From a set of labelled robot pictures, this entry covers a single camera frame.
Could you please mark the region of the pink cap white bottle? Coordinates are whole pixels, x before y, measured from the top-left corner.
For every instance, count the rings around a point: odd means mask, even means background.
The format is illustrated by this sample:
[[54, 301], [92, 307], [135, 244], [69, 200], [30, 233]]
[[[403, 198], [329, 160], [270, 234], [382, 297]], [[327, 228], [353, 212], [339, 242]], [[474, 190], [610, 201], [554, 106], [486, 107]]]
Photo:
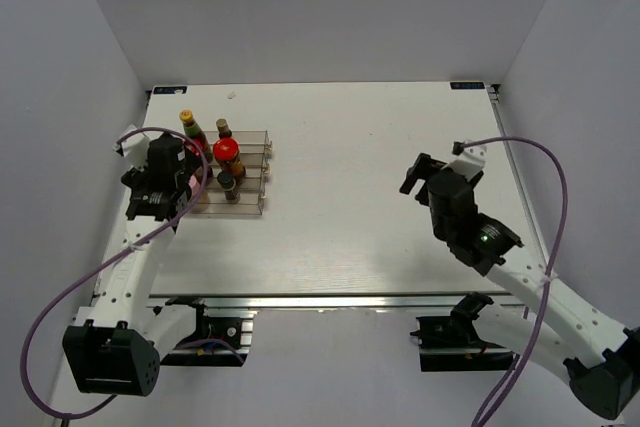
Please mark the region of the pink cap white bottle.
[[192, 176], [190, 179], [190, 186], [192, 189], [192, 196], [195, 197], [198, 193], [200, 196], [198, 198], [199, 204], [208, 204], [209, 203], [209, 195], [208, 191], [205, 187], [201, 186], [201, 183], [196, 179], [195, 176]]

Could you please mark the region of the green bottle yellow cap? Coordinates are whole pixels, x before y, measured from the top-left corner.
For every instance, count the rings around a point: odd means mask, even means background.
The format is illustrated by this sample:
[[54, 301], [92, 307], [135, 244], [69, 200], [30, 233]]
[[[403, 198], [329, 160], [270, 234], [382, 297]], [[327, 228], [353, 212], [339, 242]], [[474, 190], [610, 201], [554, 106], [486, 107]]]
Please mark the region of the green bottle yellow cap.
[[211, 162], [213, 160], [213, 152], [211, 146], [206, 134], [204, 133], [200, 125], [196, 122], [193, 112], [188, 109], [182, 110], [179, 113], [179, 118], [182, 123], [185, 135], [198, 143], [203, 153], [205, 154], [205, 158], [207, 159], [207, 161]]

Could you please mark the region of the small black cap jar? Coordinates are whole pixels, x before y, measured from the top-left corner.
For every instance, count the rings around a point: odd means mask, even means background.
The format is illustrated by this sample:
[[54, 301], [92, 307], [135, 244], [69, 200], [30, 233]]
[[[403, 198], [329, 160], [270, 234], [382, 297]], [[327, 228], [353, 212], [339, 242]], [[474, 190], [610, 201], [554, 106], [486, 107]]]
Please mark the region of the small black cap jar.
[[228, 171], [221, 171], [216, 180], [223, 191], [225, 200], [231, 204], [238, 203], [240, 194], [235, 177]]

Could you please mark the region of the red lid sauce jar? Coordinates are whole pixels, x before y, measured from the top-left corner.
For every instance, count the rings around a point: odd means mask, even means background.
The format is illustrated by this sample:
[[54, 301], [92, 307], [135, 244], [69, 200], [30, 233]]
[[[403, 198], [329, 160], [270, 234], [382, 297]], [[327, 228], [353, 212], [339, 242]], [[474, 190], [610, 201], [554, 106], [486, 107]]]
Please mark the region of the red lid sauce jar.
[[194, 139], [192, 142], [184, 142], [184, 147], [198, 157], [207, 157], [206, 147]]
[[213, 155], [221, 169], [236, 180], [244, 179], [246, 168], [241, 160], [239, 144], [231, 137], [219, 139], [213, 146]]

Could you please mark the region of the small yellow bottle brown cap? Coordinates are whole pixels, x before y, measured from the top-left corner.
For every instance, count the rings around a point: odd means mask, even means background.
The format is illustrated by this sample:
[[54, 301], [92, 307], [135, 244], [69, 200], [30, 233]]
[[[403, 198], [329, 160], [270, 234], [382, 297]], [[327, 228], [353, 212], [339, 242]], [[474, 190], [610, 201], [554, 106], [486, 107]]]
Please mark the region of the small yellow bottle brown cap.
[[218, 137], [220, 139], [233, 137], [233, 132], [225, 118], [219, 118], [216, 120], [216, 128], [218, 130]]

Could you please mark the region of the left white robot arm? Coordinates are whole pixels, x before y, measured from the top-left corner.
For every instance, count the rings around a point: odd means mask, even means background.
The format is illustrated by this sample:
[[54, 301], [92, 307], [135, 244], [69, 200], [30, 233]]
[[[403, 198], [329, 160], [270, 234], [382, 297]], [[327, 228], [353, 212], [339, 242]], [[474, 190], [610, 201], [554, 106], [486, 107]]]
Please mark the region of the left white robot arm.
[[186, 306], [153, 311], [148, 300], [178, 222], [192, 206], [191, 177], [199, 156], [184, 140], [162, 133], [122, 145], [132, 167], [122, 182], [129, 189], [123, 249], [100, 298], [81, 326], [69, 327], [63, 350], [82, 393], [147, 396], [162, 360], [184, 340], [199, 346], [211, 321]]

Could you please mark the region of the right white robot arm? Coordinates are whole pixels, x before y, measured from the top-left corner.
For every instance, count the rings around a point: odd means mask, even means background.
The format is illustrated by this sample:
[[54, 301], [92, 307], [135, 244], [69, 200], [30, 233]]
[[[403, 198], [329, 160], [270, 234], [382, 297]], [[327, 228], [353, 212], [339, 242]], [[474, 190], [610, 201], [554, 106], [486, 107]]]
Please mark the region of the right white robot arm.
[[453, 337], [508, 348], [559, 378], [593, 414], [617, 419], [639, 392], [639, 331], [596, 309], [536, 262], [515, 232], [479, 211], [474, 189], [484, 165], [480, 149], [449, 163], [421, 153], [400, 187], [429, 209], [434, 236], [457, 261], [535, 316], [528, 322], [470, 293], [451, 311]]

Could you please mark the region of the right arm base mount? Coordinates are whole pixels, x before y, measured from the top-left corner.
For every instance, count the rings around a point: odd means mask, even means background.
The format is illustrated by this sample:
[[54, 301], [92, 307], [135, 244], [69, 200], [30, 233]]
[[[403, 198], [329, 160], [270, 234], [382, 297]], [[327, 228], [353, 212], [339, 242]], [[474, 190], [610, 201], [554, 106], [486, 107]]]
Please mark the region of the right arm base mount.
[[419, 348], [420, 369], [426, 373], [506, 371], [514, 354], [478, 335], [474, 322], [491, 297], [473, 292], [446, 316], [417, 317], [418, 328], [410, 333]]

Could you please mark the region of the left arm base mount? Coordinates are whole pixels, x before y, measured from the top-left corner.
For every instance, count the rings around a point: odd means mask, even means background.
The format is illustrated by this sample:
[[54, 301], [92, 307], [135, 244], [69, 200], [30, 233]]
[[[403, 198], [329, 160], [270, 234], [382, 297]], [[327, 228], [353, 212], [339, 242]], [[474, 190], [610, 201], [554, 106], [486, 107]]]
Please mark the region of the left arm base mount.
[[242, 367], [251, 346], [253, 319], [243, 311], [210, 307], [204, 298], [173, 297], [148, 306], [150, 321], [169, 321], [169, 314], [188, 314], [186, 336], [162, 359], [171, 367]]

